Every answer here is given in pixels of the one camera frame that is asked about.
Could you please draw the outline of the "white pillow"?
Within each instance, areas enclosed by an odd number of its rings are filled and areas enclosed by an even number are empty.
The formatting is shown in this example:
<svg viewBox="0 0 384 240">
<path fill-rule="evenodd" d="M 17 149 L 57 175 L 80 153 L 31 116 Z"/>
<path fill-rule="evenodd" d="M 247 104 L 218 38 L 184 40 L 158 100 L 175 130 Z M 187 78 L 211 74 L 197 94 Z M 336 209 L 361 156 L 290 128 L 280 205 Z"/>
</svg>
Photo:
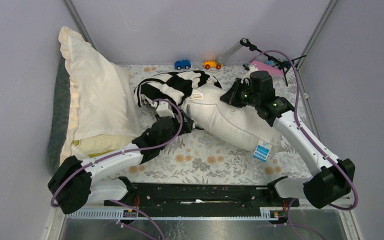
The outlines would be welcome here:
<svg viewBox="0 0 384 240">
<path fill-rule="evenodd" d="M 204 84 L 192 91 L 182 109 L 199 127 L 240 149 L 253 152 L 258 143 L 267 142 L 273 154 L 285 150 L 281 135 L 253 107 L 228 105 L 220 100 L 224 93 L 213 84 Z"/>
</svg>

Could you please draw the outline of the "black white striped pillowcase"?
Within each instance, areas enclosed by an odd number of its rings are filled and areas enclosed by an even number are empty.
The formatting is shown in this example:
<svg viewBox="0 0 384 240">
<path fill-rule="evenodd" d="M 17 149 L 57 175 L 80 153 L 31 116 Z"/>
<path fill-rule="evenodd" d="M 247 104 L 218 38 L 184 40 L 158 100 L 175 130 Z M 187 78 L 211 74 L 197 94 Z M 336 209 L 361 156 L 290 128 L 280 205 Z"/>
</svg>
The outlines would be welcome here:
<svg viewBox="0 0 384 240">
<path fill-rule="evenodd" d="M 214 75 L 203 70 L 163 72 L 143 79 L 133 90 L 133 97 L 138 107 L 156 99 L 167 99 L 180 107 L 193 90 L 205 84 L 222 87 Z"/>
</svg>

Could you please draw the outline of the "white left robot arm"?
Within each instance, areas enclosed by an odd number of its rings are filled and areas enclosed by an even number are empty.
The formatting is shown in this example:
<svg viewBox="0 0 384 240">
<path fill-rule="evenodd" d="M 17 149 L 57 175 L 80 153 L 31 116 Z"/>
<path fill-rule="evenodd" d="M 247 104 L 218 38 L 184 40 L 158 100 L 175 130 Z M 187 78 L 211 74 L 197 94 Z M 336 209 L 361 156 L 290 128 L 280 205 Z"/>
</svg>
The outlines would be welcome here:
<svg viewBox="0 0 384 240">
<path fill-rule="evenodd" d="M 177 136 L 188 134 L 194 122 L 184 117 L 160 117 L 150 128 L 125 147 L 103 155 L 78 159 L 66 158 L 56 170 L 47 187 L 52 193 L 50 204 L 71 214 L 86 204 L 107 200 L 128 206 L 135 200 L 135 192 L 123 180 L 107 180 L 113 173 L 139 166 L 154 158 Z"/>
</svg>

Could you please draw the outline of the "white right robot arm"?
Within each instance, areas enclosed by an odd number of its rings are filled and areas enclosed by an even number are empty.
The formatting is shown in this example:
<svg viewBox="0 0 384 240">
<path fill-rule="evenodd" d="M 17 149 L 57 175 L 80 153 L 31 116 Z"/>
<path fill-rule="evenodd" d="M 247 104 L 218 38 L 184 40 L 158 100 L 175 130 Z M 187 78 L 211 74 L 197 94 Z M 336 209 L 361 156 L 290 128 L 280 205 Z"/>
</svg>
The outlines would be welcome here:
<svg viewBox="0 0 384 240">
<path fill-rule="evenodd" d="M 245 79 L 237 78 L 219 99 L 237 108 L 253 107 L 261 119 L 288 141 L 312 175 L 311 178 L 282 177 L 271 182 L 272 189 L 266 193 L 271 205 L 279 206 L 286 199 L 307 199 L 317 209 L 335 207 L 334 201 L 353 193 L 353 204 L 344 210 L 357 206 L 354 163 L 348 158 L 341 160 L 314 136 L 293 105 L 276 95 L 273 79 L 267 71 L 257 70 Z"/>
</svg>

